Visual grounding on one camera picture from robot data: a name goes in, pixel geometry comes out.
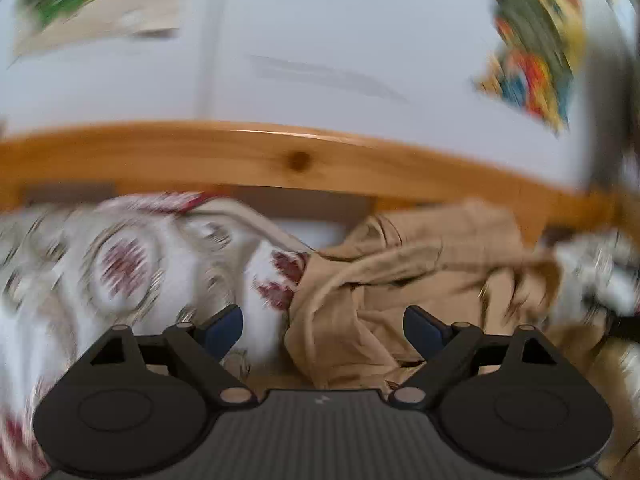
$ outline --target wooden bed rail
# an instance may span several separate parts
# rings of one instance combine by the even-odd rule
[[[111,182],[119,192],[267,186],[376,197],[376,209],[478,197],[510,208],[528,242],[548,224],[611,224],[615,202],[396,142],[311,128],[140,122],[35,132],[0,142],[0,207],[25,188]]]

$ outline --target silver screw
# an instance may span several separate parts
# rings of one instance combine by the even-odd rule
[[[227,388],[220,393],[220,399],[229,404],[244,404],[251,400],[252,393],[246,388]]]
[[[427,394],[425,394],[424,391],[420,388],[414,388],[413,386],[400,388],[394,393],[394,397],[405,404],[417,404],[424,400],[426,396]]]

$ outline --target colorful poster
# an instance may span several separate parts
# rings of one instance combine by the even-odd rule
[[[178,26],[180,0],[19,0],[16,54]]]
[[[496,0],[495,25],[504,46],[477,82],[551,126],[567,126],[574,74],[584,49],[580,0]]]

